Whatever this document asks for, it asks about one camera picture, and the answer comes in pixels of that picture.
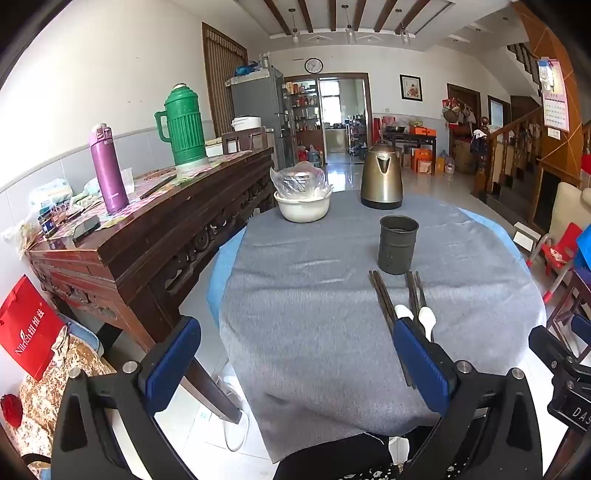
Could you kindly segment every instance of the clock face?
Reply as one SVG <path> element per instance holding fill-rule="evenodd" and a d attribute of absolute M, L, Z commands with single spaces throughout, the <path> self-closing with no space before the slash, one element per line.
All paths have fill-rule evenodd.
<path fill-rule="evenodd" d="M 320 73 L 322 72 L 322 62 L 319 59 L 308 59 L 306 60 L 306 71 L 309 73 Z"/>

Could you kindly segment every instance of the gray cup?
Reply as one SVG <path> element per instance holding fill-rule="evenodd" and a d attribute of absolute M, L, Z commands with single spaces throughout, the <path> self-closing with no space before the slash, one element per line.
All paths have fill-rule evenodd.
<path fill-rule="evenodd" d="M 378 267 L 392 275 L 410 270 L 418 223 L 402 215 L 380 218 Z"/>

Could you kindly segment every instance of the water jug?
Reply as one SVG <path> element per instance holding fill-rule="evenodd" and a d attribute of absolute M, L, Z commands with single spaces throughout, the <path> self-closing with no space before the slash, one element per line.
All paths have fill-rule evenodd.
<path fill-rule="evenodd" d="M 106 124 L 93 127 L 89 144 L 107 212 L 114 213 L 129 205 L 129 199 L 119 170 L 111 129 Z"/>
<path fill-rule="evenodd" d="M 156 112 L 156 126 L 160 140 L 170 143 L 173 149 L 174 164 L 187 167 L 207 163 L 203 124 L 199 112 L 197 94 L 185 83 L 175 85 L 164 102 L 166 110 Z M 162 117 L 166 117 L 169 137 L 162 131 Z"/>

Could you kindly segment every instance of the picture frame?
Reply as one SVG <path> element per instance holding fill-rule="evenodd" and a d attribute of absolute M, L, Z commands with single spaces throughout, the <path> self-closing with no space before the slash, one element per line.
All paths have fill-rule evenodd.
<path fill-rule="evenodd" d="M 400 93 L 403 100 L 423 101 L 423 87 L 421 86 L 421 77 L 412 75 L 400 76 Z"/>

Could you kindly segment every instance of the red plastic chair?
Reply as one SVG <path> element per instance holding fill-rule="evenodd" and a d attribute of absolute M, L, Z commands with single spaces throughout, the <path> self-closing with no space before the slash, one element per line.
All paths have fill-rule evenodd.
<path fill-rule="evenodd" d="M 555 240 L 549 233 L 544 235 L 535 246 L 527 262 L 525 262 L 530 267 L 540 250 L 542 250 L 546 259 L 546 275 L 550 275 L 552 267 L 558 271 L 558 277 L 542 297 L 545 304 L 550 301 L 566 274 L 573 268 L 573 258 L 579 249 L 577 238 L 581 233 L 583 231 L 576 223 L 570 223 L 560 241 L 555 245 Z"/>

